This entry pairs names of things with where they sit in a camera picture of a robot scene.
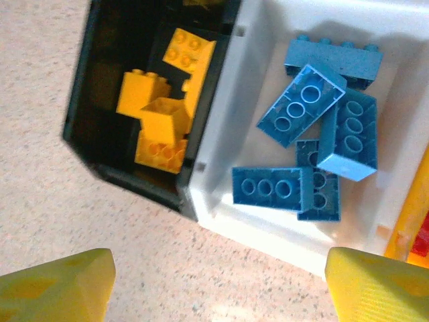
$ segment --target blue lego brick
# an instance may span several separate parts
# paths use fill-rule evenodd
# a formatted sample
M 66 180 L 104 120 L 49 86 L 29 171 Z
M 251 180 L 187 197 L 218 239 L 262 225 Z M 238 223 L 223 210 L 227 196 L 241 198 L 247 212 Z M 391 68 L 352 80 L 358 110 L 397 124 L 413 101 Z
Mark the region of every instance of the blue lego brick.
M 346 84 L 324 65 L 307 64 L 257 127 L 287 148 L 344 95 Z
M 323 116 L 317 167 L 360 181 L 377 171 L 377 100 L 347 89 Z
M 359 49 L 354 48 L 352 42 L 335 46 L 328 38 L 322 38 L 317 43 L 311 42 L 307 36 L 299 36 L 289 44 L 284 62 L 287 74 L 297 75 L 299 70 L 313 59 L 344 76 L 348 87 L 366 89 L 377 77 L 383 54 L 373 44 Z
M 233 198 L 240 205 L 293 211 L 313 208 L 311 168 L 233 168 Z
M 336 174 L 315 167 L 318 149 L 318 140 L 296 141 L 296 164 L 313 167 L 314 182 L 313 209 L 299 213 L 298 220 L 340 221 L 340 180 Z

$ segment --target bin compartment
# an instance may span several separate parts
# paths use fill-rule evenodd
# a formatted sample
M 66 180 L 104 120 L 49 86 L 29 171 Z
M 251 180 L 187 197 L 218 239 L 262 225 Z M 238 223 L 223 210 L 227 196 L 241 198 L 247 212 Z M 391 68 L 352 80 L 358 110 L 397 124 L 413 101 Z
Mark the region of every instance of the bin compartment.
M 180 187 L 188 184 L 194 166 L 239 4 L 237 0 L 204 6 L 184 5 L 177 0 L 91 1 L 63 138 L 97 176 L 171 209 L 186 210 Z M 189 74 L 162 61 L 176 28 L 205 40 L 216 40 L 216 47 L 194 125 L 186 137 L 186 152 L 183 155 L 179 151 L 184 165 L 180 173 L 172 174 L 134 162 L 141 126 L 132 117 L 136 115 L 122 107 L 120 110 L 126 115 L 116 113 L 116 108 L 124 72 L 130 72 L 130 87 L 144 81 L 153 91 L 153 95 L 140 97 L 124 92 L 126 107 L 166 93 L 172 99 L 184 98 L 182 83 Z M 178 131 L 187 133 L 188 125 L 180 126 Z M 172 143 L 172 139 L 166 138 L 165 143 Z M 139 160 L 142 158 L 141 163 L 154 163 L 153 158 L 139 156 Z M 175 167 L 161 164 L 158 168 L 165 170 L 171 166 Z M 193 218 L 193 213 L 185 215 Z
M 199 223 L 320 276 L 333 246 L 383 254 L 429 141 L 428 16 L 417 0 L 242 1 L 188 187 Z M 300 34 L 383 53 L 364 92 L 377 99 L 378 172 L 341 179 L 338 223 L 233 203 L 233 167 L 296 167 L 294 145 L 281 147 L 256 125 L 292 81 L 284 61 Z M 319 131 L 316 122 L 301 138 Z

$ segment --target yellow plastic piece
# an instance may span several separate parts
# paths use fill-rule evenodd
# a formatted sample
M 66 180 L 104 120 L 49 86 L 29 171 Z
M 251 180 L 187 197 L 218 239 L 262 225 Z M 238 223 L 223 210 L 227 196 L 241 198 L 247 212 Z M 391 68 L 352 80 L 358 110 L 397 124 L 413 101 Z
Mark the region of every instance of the yellow plastic piece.
M 159 97 L 137 114 L 149 141 L 175 145 L 189 128 L 183 100 Z
M 188 140 L 180 140 L 173 146 L 149 141 L 140 131 L 135 163 L 177 174 L 182 167 L 187 143 Z
M 326 281 L 341 322 L 427 322 L 429 270 L 383 256 L 331 248 Z
M 177 28 L 162 60 L 184 72 L 192 74 L 208 41 L 186 30 Z
M 196 106 L 200 99 L 200 94 L 204 80 L 206 78 L 208 66 L 212 59 L 213 51 L 215 50 L 216 42 L 209 42 L 201 52 L 200 59 L 196 63 L 195 71 L 190 79 L 183 82 L 182 91 L 186 92 L 184 102 L 186 112 L 189 118 L 194 119 Z
M 411 254 L 414 240 L 429 210 L 429 147 L 414 177 L 384 256 L 429 268 L 429 258 Z
M 103 321 L 114 281 L 107 249 L 0 276 L 0 322 Z
M 154 72 L 133 69 L 123 77 L 116 112 L 138 118 L 139 111 L 158 97 L 168 97 L 171 86 Z

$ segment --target white storage bin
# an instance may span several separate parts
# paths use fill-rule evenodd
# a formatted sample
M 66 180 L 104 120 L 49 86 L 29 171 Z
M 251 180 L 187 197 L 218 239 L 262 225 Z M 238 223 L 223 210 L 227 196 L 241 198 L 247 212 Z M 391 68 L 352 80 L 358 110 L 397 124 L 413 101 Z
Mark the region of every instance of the white storage bin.
M 201 226 L 319 276 L 333 246 L 383 254 L 429 141 L 429 2 L 244 0 L 233 34 L 190 181 Z M 379 170 L 341 179 L 340 223 L 233 204 L 232 167 L 295 166 L 295 148 L 255 125 L 291 81 L 283 62 L 298 34 L 384 53 L 365 91 L 378 101 Z M 318 138 L 318 124 L 303 138 Z

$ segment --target black storage bin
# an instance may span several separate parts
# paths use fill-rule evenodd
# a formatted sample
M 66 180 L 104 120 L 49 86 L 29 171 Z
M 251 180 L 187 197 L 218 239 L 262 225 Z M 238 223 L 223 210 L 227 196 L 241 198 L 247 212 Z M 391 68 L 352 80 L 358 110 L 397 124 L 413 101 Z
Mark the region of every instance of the black storage bin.
M 186 202 L 186 187 L 240 4 L 239 0 L 221 5 L 195 2 L 92 1 L 63 132 L 63 138 L 97 176 L 193 220 L 196 216 Z M 134 68 L 166 77 L 172 86 L 170 96 L 184 97 L 181 86 L 189 74 L 162 62 L 176 28 L 217 41 L 177 175 L 134 163 L 139 120 L 115 112 L 123 73 Z

